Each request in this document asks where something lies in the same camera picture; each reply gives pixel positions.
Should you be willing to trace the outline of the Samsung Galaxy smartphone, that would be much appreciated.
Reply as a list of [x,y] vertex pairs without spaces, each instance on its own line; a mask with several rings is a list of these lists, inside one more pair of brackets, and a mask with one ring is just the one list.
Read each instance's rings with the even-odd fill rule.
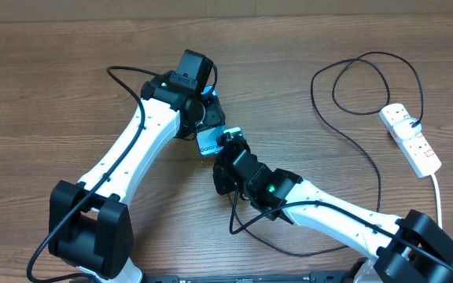
[[216,139],[226,130],[226,118],[217,91],[207,85],[201,94],[204,114],[196,126],[196,139],[202,156],[216,154],[223,147]]

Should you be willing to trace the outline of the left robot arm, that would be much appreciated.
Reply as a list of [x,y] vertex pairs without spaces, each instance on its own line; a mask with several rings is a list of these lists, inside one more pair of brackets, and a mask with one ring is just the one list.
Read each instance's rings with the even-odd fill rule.
[[71,282],[140,282],[131,261],[134,234],[129,207],[139,183],[173,138],[193,135],[203,156],[222,147],[226,129],[210,75],[215,64],[185,50],[179,66],[154,74],[135,99],[138,107],[104,157],[78,182],[60,181],[50,195],[49,252],[79,268]]

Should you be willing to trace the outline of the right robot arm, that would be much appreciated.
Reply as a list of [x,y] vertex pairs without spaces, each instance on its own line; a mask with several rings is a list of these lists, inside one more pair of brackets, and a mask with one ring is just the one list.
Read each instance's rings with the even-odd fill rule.
[[262,217],[312,228],[353,248],[365,257],[354,282],[453,282],[453,240],[428,215],[369,211],[291,171],[272,171],[244,138],[218,142],[222,150],[213,174],[218,194],[243,194]]

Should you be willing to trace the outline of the white charger plug adapter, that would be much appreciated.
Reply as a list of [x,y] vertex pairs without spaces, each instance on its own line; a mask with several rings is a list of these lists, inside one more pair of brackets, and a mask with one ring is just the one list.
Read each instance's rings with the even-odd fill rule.
[[404,142],[422,132],[422,125],[414,117],[406,118],[392,125],[391,134],[397,142]]

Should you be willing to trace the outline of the white power strip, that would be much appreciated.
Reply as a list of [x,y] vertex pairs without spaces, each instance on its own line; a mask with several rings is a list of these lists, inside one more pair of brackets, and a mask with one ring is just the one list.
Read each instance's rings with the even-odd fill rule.
[[[379,116],[390,134],[393,124],[413,117],[400,103],[385,106],[379,112]],[[442,163],[422,132],[406,141],[395,140],[395,142],[419,178],[434,175],[440,169]]]

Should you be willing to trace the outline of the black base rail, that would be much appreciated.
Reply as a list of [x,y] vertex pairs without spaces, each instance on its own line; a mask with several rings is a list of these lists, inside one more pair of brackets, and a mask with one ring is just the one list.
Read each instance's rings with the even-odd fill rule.
[[179,277],[177,275],[147,276],[142,283],[341,283],[353,282],[351,271],[312,271],[309,274],[239,275]]

